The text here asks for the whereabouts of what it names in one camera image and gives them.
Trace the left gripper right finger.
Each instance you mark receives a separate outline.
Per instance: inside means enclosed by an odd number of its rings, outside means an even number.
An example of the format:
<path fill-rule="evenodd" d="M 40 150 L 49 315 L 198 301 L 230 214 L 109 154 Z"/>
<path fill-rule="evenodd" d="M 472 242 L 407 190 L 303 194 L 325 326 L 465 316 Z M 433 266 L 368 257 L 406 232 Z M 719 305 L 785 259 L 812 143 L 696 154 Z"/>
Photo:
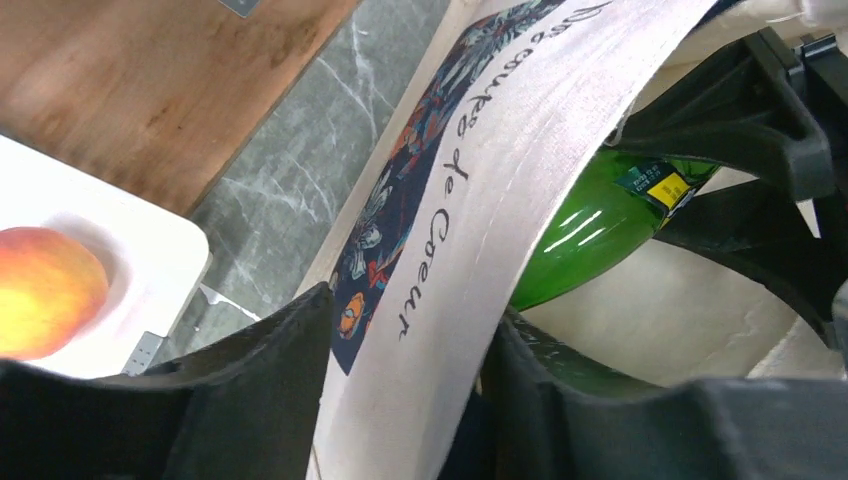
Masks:
<path fill-rule="evenodd" d="M 843 380 L 707 378 L 662 388 L 507 310 L 483 371 L 500 479 L 843 479 Z"/>

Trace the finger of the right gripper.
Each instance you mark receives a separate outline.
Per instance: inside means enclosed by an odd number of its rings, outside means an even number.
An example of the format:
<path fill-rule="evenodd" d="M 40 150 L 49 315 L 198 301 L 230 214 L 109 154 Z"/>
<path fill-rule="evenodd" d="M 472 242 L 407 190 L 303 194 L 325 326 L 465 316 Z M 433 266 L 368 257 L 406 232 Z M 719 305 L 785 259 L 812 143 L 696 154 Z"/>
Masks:
<path fill-rule="evenodd" d="M 841 345 L 832 302 L 847 279 L 847 200 L 813 202 L 814 236 L 797 205 L 755 180 L 694 197 L 656 235 L 763 285 L 829 348 Z"/>
<path fill-rule="evenodd" d="M 622 152 L 697 160 L 749 173 L 795 201 L 835 190 L 813 70 L 772 29 L 727 44 L 633 114 Z"/>

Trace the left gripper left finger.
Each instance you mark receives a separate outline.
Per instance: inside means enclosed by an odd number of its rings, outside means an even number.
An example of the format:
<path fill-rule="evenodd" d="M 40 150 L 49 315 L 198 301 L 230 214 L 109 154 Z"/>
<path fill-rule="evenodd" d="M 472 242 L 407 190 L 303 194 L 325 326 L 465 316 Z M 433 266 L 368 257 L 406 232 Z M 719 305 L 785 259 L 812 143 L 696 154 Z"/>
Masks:
<path fill-rule="evenodd" d="M 5 479 L 301 479 L 333 295 L 318 283 L 267 318 L 147 371 L 93 380 L 1 364 Z"/>

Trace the green glass bottle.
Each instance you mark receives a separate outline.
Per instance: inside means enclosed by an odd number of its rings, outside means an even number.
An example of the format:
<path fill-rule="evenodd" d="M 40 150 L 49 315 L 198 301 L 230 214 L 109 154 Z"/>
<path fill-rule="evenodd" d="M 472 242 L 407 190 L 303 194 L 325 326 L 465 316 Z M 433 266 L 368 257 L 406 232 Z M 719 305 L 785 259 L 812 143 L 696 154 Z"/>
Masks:
<path fill-rule="evenodd" d="M 666 326 L 692 315 L 687 296 L 699 261 L 654 241 L 715 174 L 714 165 L 613 151 L 587 165 L 546 228 L 510 299 L 510 324 L 532 364 L 555 381 L 601 397 L 662 391 L 666 383 L 636 361 L 657 367 L 673 346 Z M 598 327 L 612 355 L 605 365 L 523 317 L 552 302 L 557 322 Z"/>

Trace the orange peach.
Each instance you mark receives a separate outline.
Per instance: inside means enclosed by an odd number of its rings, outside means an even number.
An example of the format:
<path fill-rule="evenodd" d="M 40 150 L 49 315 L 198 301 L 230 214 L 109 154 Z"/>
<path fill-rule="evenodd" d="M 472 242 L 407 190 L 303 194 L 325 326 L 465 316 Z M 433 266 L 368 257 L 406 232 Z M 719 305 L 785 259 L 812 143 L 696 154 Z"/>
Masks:
<path fill-rule="evenodd" d="M 79 241 L 45 227 L 1 232 L 1 356 L 28 361 L 61 348 L 104 306 L 107 272 Z"/>

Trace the beige canvas tote bag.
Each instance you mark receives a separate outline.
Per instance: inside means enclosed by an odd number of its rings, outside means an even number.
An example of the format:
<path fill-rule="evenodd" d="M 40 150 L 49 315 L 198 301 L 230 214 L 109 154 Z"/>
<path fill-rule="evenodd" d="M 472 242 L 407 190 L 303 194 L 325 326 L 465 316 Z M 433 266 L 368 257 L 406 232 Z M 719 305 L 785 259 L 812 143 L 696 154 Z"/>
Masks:
<path fill-rule="evenodd" d="M 309 478 L 438 476 L 544 229 L 660 64 L 723 11 L 542 1 L 460 35 L 337 264 L 338 302 L 365 310 L 332 344 Z M 369 281 L 352 254 L 376 228 L 401 252 Z"/>

